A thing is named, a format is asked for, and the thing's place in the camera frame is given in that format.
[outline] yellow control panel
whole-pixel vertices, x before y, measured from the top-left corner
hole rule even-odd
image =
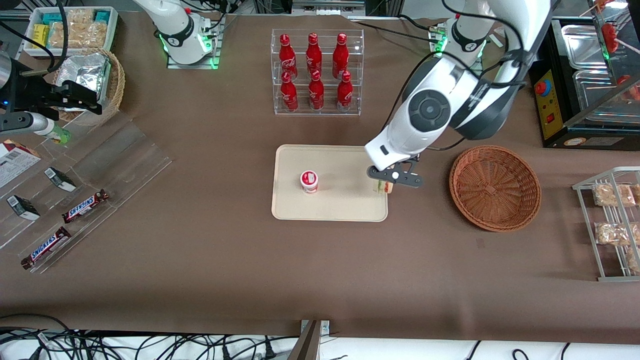
[[[542,125],[542,134],[546,140],[563,127],[551,70],[534,85],[534,90],[536,92],[536,103],[538,104],[538,116]]]

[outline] red button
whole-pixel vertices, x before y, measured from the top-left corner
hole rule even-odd
[[[536,84],[536,94],[542,95],[545,91],[547,91],[547,84],[545,84],[544,81]]]

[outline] red bottle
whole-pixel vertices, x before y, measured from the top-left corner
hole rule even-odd
[[[318,46],[318,34],[309,34],[309,47],[307,48],[307,70],[313,74],[318,70],[322,74],[322,50]]]
[[[298,109],[298,93],[296,85],[291,82],[291,75],[288,72],[282,73],[282,85],[280,86],[282,101],[288,112],[292,113]]]
[[[291,80],[298,77],[298,68],[296,68],[296,52],[291,47],[289,36],[287,34],[280,35],[280,63],[282,71],[291,75]]]
[[[351,93],[353,85],[351,84],[351,73],[345,70],[342,73],[342,81],[338,84],[338,101],[336,107],[340,112],[347,112],[351,107]]]
[[[349,49],[347,49],[347,35],[338,34],[338,44],[333,51],[333,77],[340,79],[342,72],[347,69],[349,64]]]
[[[320,110],[324,106],[324,84],[320,80],[320,72],[315,70],[311,73],[309,83],[309,106],[313,110]]]

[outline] red and white cup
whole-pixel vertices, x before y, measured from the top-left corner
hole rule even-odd
[[[307,170],[300,175],[300,184],[305,193],[314,193],[318,191],[318,174],[311,170]]]

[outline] woven basket with foil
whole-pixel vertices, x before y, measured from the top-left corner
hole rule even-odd
[[[536,174],[521,157],[499,146],[477,146],[458,156],[449,189],[462,214],[490,231],[522,229],[540,210]]]
[[[107,56],[109,58],[109,61],[111,62],[111,71],[109,72],[109,81],[106,94],[108,105],[102,109],[102,115],[91,114],[91,116],[87,117],[85,121],[78,121],[75,122],[75,124],[87,126],[101,125],[102,123],[113,117],[113,115],[116,115],[118,109],[120,108],[120,103],[122,102],[122,96],[124,95],[124,69],[118,61],[118,58],[116,58],[113,53],[100,48],[91,48],[83,50],[82,53],[78,55],[91,55],[95,53]],[[56,80],[58,80],[59,74],[60,70],[54,73],[54,83],[56,82]],[[83,114],[83,112],[80,111],[61,110],[58,110],[58,113],[60,114],[60,120],[64,120],[67,122],[70,122],[71,120],[74,120],[76,117],[80,116],[80,114]]]

